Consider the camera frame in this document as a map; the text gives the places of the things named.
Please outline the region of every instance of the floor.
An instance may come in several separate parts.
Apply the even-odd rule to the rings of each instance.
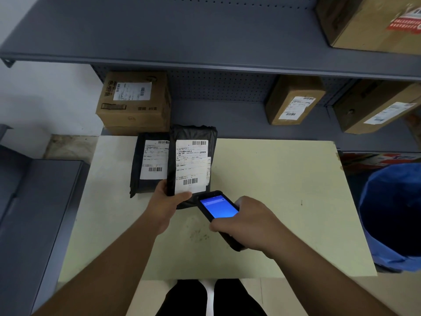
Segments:
[[[44,158],[77,159],[91,163],[97,140],[96,136],[53,135]],[[357,277],[354,280],[400,315],[421,315],[421,271],[402,274],[380,273],[377,277]],[[307,315],[284,278],[244,279],[242,282],[268,316]],[[213,284],[211,280],[204,281],[209,295],[212,295]],[[174,282],[141,281],[127,315],[155,315],[173,285]]]

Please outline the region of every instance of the red label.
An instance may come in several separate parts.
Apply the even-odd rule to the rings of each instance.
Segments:
[[[421,34],[421,7],[394,19],[387,27],[387,30]]]

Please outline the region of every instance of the table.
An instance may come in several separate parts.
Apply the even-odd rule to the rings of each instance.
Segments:
[[[59,282],[67,282],[144,211],[129,198],[136,137],[101,136]],[[264,202],[294,233],[349,276],[375,276],[333,142],[218,139],[211,189]],[[283,277],[260,252],[230,249],[197,208],[178,210],[157,237],[143,280]]]

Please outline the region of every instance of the leg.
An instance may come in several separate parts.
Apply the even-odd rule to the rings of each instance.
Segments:
[[[179,280],[167,293],[156,316],[206,316],[208,294],[197,279]]]
[[[213,313],[215,316],[266,316],[263,308],[248,294],[239,279],[216,281]]]

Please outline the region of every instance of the gray metal shelf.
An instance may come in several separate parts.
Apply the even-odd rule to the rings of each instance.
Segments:
[[[171,122],[215,126],[220,138],[334,141],[337,148],[344,152],[420,152],[401,119],[374,133],[347,134],[341,131],[333,108],[324,106],[314,107],[300,125],[272,126],[267,122],[263,104],[175,100]]]
[[[38,0],[0,57],[421,80],[419,56],[331,48],[315,1]]]

